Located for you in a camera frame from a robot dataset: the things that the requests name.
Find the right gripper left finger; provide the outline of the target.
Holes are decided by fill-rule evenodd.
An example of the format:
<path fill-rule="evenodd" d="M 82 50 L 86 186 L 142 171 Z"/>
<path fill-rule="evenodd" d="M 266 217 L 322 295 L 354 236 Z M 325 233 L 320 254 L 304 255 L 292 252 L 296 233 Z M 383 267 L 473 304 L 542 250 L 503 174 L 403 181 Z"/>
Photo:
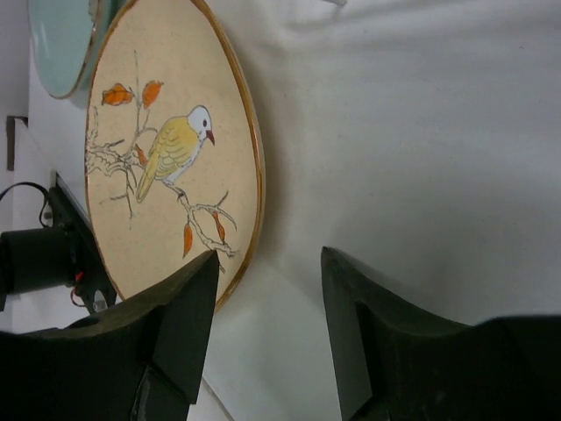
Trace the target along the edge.
<path fill-rule="evenodd" d="M 63 329 L 1 336 L 4 420 L 184 420 L 198 397 L 219 259 Z"/>

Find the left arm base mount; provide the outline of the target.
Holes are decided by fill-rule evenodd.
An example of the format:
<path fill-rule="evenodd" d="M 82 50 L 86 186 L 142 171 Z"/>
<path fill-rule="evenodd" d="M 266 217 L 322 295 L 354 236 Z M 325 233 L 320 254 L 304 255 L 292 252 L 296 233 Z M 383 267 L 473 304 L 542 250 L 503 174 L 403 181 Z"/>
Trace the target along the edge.
<path fill-rule="evenodd" d="M 70 288 L 71 303 L 90 314 L 115 305 L 117 292 L 79 207 L 58 182 L 49 189 L 17 182 L 1 196 L 24 186 L 41 194 L 40 227 L 1 233 L 1 307 L 9 296 L 58 286 Z"/>

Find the light green round plate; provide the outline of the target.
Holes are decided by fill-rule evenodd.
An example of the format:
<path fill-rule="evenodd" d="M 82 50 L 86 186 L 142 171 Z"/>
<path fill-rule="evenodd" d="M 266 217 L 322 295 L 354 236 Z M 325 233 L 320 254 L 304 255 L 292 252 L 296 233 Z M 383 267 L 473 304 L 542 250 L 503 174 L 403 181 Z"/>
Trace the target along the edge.
<path fill-rule="evenodd" d="M 119 6 L 110 0 L 27 3 L 35 68 L 49 96 L 68 98 L 89 79 Z"/>

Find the beige bird plate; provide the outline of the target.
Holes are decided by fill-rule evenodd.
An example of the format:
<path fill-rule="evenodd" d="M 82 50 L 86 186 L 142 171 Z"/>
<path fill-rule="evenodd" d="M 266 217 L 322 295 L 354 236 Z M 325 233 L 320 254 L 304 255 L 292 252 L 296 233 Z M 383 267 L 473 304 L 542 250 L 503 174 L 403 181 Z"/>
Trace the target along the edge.
<path fill-rule="evenodd" d="M 122 298 L 218 256 L 217 304 L 241 281 L 265 208 L 244 72 L 203 1 L 129 1 L 104 38 L 85 139 L 89 220 Z"/>

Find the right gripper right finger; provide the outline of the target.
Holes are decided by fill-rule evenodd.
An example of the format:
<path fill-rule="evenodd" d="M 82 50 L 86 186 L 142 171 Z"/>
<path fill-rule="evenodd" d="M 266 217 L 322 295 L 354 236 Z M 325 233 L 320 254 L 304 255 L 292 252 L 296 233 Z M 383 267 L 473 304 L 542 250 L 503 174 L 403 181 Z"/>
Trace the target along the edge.
<path fill-rule="evenodd" d="M 321 275 L 342 419 L 559 419 L 559 316 L 460 324 L 331 247 Z"/>

